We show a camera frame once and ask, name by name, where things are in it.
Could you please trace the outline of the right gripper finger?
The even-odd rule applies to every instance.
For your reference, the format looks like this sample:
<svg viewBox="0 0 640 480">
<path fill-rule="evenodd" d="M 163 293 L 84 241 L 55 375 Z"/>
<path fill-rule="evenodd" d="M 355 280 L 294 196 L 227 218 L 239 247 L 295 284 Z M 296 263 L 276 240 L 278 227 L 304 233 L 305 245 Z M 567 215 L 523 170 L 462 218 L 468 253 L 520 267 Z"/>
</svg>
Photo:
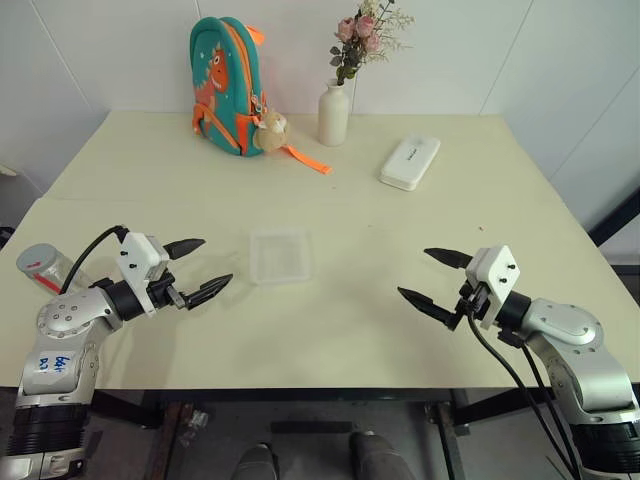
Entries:
<svg viewBox="0 0 640 480">
<path fill-rule="evenodd" d="M 466 269 L 472 260 L 468 254 L 445 248 L 426 248 L 424 253 L 454 269 Z"/>
<path fill-rule="evenodd" d="M 443 307 L 436 305 L 430 297 L 417 291 L 397 288 L 400 295 L 408 301 L 419 312 L 435 319 L 445 325 L 449 330 L 455 330 L 458 325 L 458 317 L 454 312 L 450 312 Z"/>
</svg>

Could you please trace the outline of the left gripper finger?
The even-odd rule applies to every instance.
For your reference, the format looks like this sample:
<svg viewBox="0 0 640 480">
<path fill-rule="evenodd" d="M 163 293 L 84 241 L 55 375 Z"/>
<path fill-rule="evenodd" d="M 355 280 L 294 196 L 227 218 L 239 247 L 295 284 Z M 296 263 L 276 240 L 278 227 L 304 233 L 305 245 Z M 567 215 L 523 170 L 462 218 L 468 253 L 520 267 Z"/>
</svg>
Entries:
<svg viewBox="0 0 640 480">
<path fill-rule="evenodd" d="M 184 296 L 185 308 L 192 310 L 217 296 L 233 279 L 232 274 L 226 274 L 201 284 L 197 291 Z"/>
<path fill-rule="evenodd" d="M 200 238 L 187 238 L 170 242 L 162 247 L 162 258 L 166 258 L 167 260 L 180 259 L 189 255 L 205 243 L 206 241 Z"/>
</svg>

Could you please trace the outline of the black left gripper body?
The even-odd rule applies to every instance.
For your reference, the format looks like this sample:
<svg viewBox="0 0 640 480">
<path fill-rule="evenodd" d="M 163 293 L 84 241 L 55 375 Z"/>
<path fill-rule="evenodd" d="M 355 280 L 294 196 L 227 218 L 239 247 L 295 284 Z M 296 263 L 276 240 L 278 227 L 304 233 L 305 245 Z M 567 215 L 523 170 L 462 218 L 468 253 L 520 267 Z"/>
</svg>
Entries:
<svg viewBox="0 0 640 480">
<path fill-rule="evenodd" d="M 179 292 L 174 286 L 175 277 L 170 272 L 164 272 L 159 280 L 151 281 L 147 287 L 147 294 L 156 309 L 174 306 L 177 309 L 191 309 L 187 295 Z"/>
</svg>

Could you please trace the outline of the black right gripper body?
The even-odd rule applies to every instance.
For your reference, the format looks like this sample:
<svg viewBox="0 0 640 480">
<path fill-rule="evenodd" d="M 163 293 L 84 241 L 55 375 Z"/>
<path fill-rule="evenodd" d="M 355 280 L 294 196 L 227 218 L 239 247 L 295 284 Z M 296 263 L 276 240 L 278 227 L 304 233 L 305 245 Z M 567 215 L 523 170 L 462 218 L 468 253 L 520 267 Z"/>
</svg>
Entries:
<svg viewBox="0 0 640 480">
<path fill-rule="evenodd" d="M 483 320 L 489 307 L 490 289 L 484 282 L 472 287 L 465 282 L 459 290 L 460 298 L 455 306 L 454 313 L 448 321 L 448 329 L 454 331 L 464 316 L 472 316 L 475 320 Z"/>
</svg>

